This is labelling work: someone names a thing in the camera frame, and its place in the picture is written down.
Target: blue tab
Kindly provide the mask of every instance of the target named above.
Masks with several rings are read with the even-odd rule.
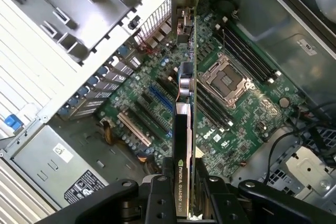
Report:
[[[5,119],[5,124],[16,131],[23,125],[23,122],[16,115],[12,114]]]

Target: wire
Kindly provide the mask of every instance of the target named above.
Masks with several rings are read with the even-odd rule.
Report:
[[[316,122],[313,122],[301,129],[294,129],[292,132],[288,132],[282,136],[280,136],[279,138],[277,138],[272,147],[271,147],[271,150],[269,152],[269,156],[268,156],[268,161],[267,161],[267,173],[266,173],[266,177],[265,177],[265,180],[264,180],[264,184],[267,185],[268,181],[269,181],[269,177],[270,177],[270,173],[271,173],[271,158],[272,158],[272,154],[277,146],[277,144],[282,140],[284,139],[285,137],[287,136],[291,136],[291,135],[294,135],[294,134],[298,134],[298,133],[303,133],[307,130],[309,130],[310,128],[313,128],[313,127],[316,127],[318,126],[319,124],[325,124],[325,122],[320,122],[320,121],[316,121]]]
[[[318,110],[318,109],[320,109],[320,108],[322,108],[322,107],[325,107],[325,106],[328,106],[328,105],[333,105],[333,104],[336,104],[336,101],[330,101],[330,102],[322,103],[322,104],[320,104],[320,105],[318,105],[318,106],[316,106],[316,107],[314,107],[314,108],[311,108],[311,109],[309,109],[308,111],[305,111],[305,112],[306,112],[306,113],[310,113],[310,112],[313,112],[313,111],[315,111],[315,110]]]

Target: green circuit board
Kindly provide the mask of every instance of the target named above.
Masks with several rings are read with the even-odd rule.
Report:
[[[212,34],[216,20],[205,20],[209,13],[197,13],[200,13],[196,17],[198,51],[204,51],[202,49],[206,47],[208,52],[198,57],[197,69],[199,72],[205,72],[218,60],[218,53],[224,53],[223,42],[215,39]],[[230,26],[260,57],[275,67],[263,51],[249,41],[234,24]],[[177,87],[174,81],[169,79],[176,74],[174,68],[178,68],[181,61],[187,60],[186,46],[176,45],[173,41],[175,38],[168,35],[156,48],[157,53],[148,55],[141,68],[98,111],[99,117],[108,117],[114,122],[113,133],[125,140],[135,154],[154,153],[159,166],[163,157],[171,156],[172,150],[173,119],[170,105],[176,99]],[[244,73],[244,67],[228,51],[225,55],[230,57],[233,66]],[[253,85],[253,89],[247,90],[239,98],[235,108],[226,108],[234,124],[229,131],[218,129],[209,118],[197,110],[196,145],[204,153],[204,163],[212,175],[231,177],[240,168],[241,163],[247,162],[264,141],[283,125],[293,113],[293,108],[281,108],[281,98],[287,98],[291,105],[298,105],[304,101],[298,95],[297,88],[284,75],[272,85],[261,84],[256,80],[253,80]],[[151,139],[151,146],[141,144],[120,122],[117,117],[120,112],[126,114],[140,132]],[[262,132],[257,129],[260,122],[266,127]]]

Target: warning label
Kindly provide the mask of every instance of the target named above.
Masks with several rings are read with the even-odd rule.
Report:
[[[64,199],[70,204],[83,199],[94,191],[104,188],[105,185],[87,170],[65,193]]]

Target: blue pcie slot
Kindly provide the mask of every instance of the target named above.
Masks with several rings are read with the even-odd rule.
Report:
[[[171,112],[173,112],[173,104],[172,102],[164,95],[162,94],[156,87],[150,86],[149,91],[157,97],[161,103],[168,108]]]

